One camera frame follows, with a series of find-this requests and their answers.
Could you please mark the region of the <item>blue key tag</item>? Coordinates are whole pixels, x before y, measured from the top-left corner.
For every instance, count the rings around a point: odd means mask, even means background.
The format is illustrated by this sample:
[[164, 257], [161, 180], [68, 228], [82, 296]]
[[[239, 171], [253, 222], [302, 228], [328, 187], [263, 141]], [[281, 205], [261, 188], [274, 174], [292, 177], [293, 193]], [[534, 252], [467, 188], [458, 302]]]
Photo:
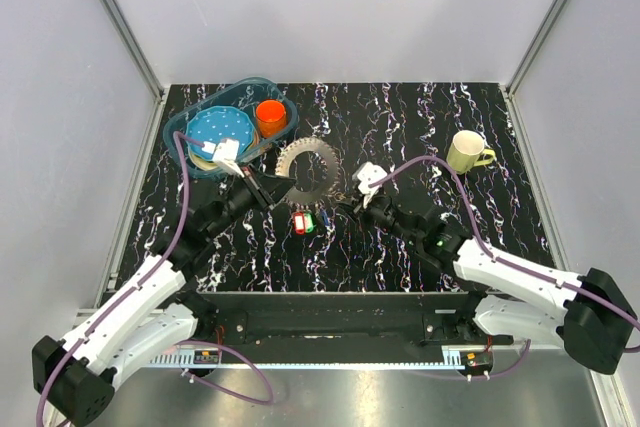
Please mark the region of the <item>blue key tag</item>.
[[320, 216], [322, 218], [323, 224], [325, 227], [329, 227], [330, 226], [330, 221], [329, 221], [329, 217], [326, 213], [326, 211], [324, 209], [320, 210]]

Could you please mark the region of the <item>green key tag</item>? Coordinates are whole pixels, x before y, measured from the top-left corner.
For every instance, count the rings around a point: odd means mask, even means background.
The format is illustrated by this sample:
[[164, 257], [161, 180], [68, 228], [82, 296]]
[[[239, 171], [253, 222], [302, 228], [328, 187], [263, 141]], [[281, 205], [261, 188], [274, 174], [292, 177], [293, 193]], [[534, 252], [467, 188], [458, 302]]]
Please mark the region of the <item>green key tag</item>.
[[303, 217], [304, 217], [305, 232], [306, 233], [313, 232], [315, 228], [313, 215], [309, 212], [305, 212]]

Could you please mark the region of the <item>red key tag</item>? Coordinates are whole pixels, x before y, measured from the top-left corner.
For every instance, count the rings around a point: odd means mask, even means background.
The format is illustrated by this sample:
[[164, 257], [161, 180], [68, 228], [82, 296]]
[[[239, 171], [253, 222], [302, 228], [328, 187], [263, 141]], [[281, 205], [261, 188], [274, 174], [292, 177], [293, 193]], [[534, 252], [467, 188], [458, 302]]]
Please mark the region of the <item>red key tag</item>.
[[294, 231], [298, 235], [306, 233], [306, 217], [303, 212], [295, 212], [293, 215]]

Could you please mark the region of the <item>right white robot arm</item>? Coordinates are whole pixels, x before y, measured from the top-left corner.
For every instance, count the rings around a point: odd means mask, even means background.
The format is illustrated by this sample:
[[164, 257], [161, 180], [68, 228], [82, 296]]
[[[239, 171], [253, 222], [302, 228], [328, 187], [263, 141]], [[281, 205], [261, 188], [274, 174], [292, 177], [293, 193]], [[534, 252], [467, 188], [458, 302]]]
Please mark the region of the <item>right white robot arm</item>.
[[444, 220], [435, 205], [423, 214], [406, 212], [377, 194], [370, 201], [352, 197], [340, 207], [353, 220], [403, 240], [427, 267], [491, 289], [454, 318], [463, 342], [511, 336], [561, 347], [597, 373], [616, 372], [638, 317], [607, 272], [562, 271], [489, 247]]

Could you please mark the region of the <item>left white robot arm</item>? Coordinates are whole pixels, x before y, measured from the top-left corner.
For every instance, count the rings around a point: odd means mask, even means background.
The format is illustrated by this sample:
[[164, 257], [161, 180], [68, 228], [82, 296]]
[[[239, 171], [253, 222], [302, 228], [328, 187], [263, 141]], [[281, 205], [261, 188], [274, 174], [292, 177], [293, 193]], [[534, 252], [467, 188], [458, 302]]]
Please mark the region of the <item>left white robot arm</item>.
[[149, 360], [188, 339], [215, 333], [214, 308], [182, 293], [213, 256], [213, 240], [251, 210], [269, 211], [296, 182], [246, 166], [228, 193], [192, 209], [182, 207], [171, 238], [157, 245], [130, 279], [88, 320], [56, 339], [45, 335], [31, 351], [39, 394], [36, 423], [51, 405], [65, 425], [88, 426], [106, 409], [124, 381]]

